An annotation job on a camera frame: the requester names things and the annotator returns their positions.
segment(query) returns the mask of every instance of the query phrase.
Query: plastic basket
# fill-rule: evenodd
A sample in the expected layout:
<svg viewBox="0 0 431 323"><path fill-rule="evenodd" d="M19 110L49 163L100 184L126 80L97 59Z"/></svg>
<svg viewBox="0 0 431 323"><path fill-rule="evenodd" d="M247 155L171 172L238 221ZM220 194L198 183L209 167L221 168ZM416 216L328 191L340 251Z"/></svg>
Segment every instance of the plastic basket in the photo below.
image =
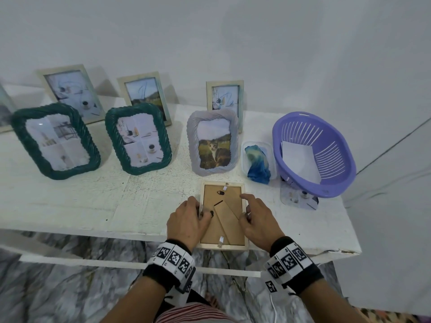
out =
<svg viewBox="0 0 431 323"><path fill-rule="evenodd" d="M307 112L291 112L272 128L277 170L286 182L311 195L331 198L341 195L356 176L356 165L342 134L323 119ZM295 174L283 161L282 141L312 146L321 182L312 183Z"/></svg>

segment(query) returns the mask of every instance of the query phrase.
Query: wristband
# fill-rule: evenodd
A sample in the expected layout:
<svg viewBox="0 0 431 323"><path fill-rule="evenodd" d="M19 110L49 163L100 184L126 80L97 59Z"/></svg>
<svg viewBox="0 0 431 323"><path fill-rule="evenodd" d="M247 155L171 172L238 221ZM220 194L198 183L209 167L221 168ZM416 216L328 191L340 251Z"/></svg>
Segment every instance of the wristband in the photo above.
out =
<svg viewBox="0 0 431 323"><path fill-rule="evenodd" d="M271 247L270 256L265 270L273 282L283 289L290 287L299 295L310 284L323 279L317 265L290 237L277 239ZM273 282L265 282L270 292L274 292Z"/></svg>
<svg viewBox="0 0 431 323"><path fill-rule="evenodd" d="M180 293L185 293L196 271L195 261L190 255L190 250L183 243L177 240L169 241L157 247L148 260L148 266L142 276L158 282L167 293L174 286Z"/></svg>

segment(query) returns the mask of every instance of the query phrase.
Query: dark green braided frame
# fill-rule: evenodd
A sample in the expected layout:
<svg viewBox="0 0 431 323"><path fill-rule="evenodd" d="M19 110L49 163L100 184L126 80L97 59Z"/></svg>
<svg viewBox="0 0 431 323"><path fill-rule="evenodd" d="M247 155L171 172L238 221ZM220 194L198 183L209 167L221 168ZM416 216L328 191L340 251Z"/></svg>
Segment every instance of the dark green braided frame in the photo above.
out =
<svg viewBox="0 0 431 323"><path fill-rule="evenodd" d="M163 151L163 159L158 163L150 163L143 167L132 167L130 165L130 157L127 155L126 149L123 146L123 138L121 137L116 127L117 121L121 117L131 117L139 113L147 113L153 116L154 125L159 134L159 143ZM169 143L168 132L166 131L163 122L163 114L159 108L151 103L140 103L132 106L124 106L122 108L111 108L105 117L105 126L115 153L120 160L124 171L135 176L146 173L148 171L159 170L166 167L172 159L171 144Z"/></svg>
<svg viewBox="0 0 431 323"><path fill-rule="evenodd" d="M42 156L39 145L25 128L25 122L28 119L41 119L50 114L63 114L70 118L70 123L78 133L82 146L90 156L89 163L85 165L79 165L66 171L56 171L52 169L48 160ZM18 136L18 139L23 144L25 150L29 153L33 161L35 161L40 172L51 179L67 179L76 174L93 171L100 166L100 153L96 145L93 143L93 139L88 132L87 126L85 126L78 111L69 105L62 103L52 103L39 108L26 108L17 110L14 112L14 114L12 114L11 125Z"/></svg>

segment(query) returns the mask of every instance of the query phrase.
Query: striped shirt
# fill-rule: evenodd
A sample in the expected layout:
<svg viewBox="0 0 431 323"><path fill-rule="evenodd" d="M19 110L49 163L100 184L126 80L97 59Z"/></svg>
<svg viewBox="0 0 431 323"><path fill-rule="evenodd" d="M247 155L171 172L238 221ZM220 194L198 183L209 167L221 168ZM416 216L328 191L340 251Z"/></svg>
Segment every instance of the striped shirt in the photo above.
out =
<svg viewBox="0 0 431 323"><path fill-rule="evenodd" d="M200 303L187 303L183 307L167 310L158 317L155 323L236 323L221 310Z"/></svg>

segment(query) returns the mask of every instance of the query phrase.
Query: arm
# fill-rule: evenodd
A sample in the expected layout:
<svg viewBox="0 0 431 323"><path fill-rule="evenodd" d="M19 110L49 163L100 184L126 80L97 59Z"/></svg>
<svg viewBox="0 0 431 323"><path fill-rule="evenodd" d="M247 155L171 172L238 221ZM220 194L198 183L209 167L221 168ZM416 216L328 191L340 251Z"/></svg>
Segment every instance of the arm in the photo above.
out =
<svg viewBox="0 0 431 323"><path fill-rule="evenodd" d="M202 218L199 220L198 209L199 202L195 197L189 197L171 214L167 223L168 240L181 242L190 252L207 231L212 218L211 213L204 210ZM164 270L160 266L150 266L152 266L152 271L155 269ZM152 278L146 277L146 271L147 269L144 271L144 277L138 279L126 296L120 299L101 323L151 323L154 320L165 294L172 288L173 283L170 287L166 286L169 283L165 279L162 282L165 285L163 286Z"/></svg>
<svg viewBox="0 0 431 323"><path fill-rule="evenodd" d="M245 236L273 256L287 245L289 238L285 237L271 210L261 199L250 194L242 194L241 198L248 201L248 216L240 217ZM287 284L299 294L316 323L365 323L328 285L315 264L305 268Z"/></svg>

